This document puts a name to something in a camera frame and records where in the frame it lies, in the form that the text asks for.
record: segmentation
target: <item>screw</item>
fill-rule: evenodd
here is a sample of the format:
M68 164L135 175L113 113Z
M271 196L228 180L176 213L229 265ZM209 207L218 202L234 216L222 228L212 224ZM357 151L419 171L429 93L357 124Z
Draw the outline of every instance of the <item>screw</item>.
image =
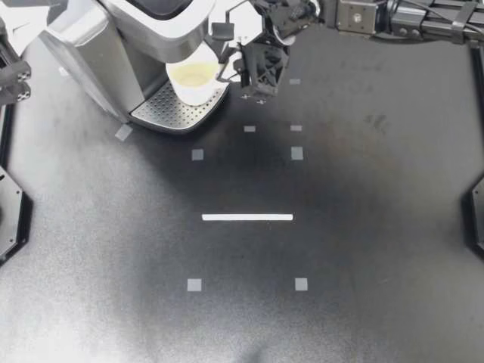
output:
M363 17L361 16L360 13L356 13L353 15L353 21L355 23L360 24L362 20L363 20Z

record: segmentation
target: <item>metal frame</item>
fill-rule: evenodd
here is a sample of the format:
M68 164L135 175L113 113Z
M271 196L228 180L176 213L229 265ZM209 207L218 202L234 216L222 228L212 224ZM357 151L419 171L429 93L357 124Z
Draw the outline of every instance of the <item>metal frame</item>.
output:
M0 266L15 254L29 235L32 202L6 173L14 106L0 110Z
M474 79L476 81L476 97L481 112L481 121L484 126L484 49L470 49ZM484 250L484 178L474 185L469 198L472 202L474 237L482 250Z

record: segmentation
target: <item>white tape strip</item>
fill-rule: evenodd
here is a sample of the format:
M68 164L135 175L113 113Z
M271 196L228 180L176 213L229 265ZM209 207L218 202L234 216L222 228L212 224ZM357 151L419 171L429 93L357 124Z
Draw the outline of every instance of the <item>white tape strip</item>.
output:
M118 138L120 141L124 142L128 138L128 136L131 135L133 129L131 126L128 126L126 124L122 125L118 132L115 134L116 138Z
M212 221L292 221L292 214L202 214L202 220Z

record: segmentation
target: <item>cable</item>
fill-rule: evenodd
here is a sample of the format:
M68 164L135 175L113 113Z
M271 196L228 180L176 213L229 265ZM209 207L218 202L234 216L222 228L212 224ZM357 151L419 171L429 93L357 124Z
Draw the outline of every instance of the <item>cable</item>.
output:
M425 44L435 42L435 40L420 40L420 39L407 39L407 38L385 38L382 36L372 36L368 40L376 43L391 44L391 45L413 45L413 44Z
M400 1L406 2L407 4L416 6L417 8L420 8L420 9L427 10L429 13L435 14L436 16L440 17L441 19L447 20L449 23L454 23L454 21L452 19L446 17L445 15L442 15L437 10L432 9L429 6L426 6L426 5L421 4L419 2L413 2L412 0L400 0ZM484 30L480 29L478 26L475 26L475 25L472 25L472 24L469 24L469 23L465 23L464 26L466 28L473 30L476 33L479 33L481 36L484 36Z

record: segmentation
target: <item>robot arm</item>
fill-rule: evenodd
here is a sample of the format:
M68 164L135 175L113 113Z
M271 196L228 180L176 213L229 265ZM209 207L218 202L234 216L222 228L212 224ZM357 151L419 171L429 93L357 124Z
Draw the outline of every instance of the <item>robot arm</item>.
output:
M260 34L255 38L251 35L252 42L244 44L241 42L243 37L234 39L231 33L231 29L232 32L235 29L235 33L239 28L244 29L244 22L232 17L237 7L227 11L225 24L213 24L213 36L238 42L236 47L229 48L232 57L221 57L221 63L225 64L222 79L236 79L246 95L261 102L278 93L295 36L314 24L390 44L442 40L479 47L484 42L484 5L477 2L249 0L239 6L249 4L262 22Z

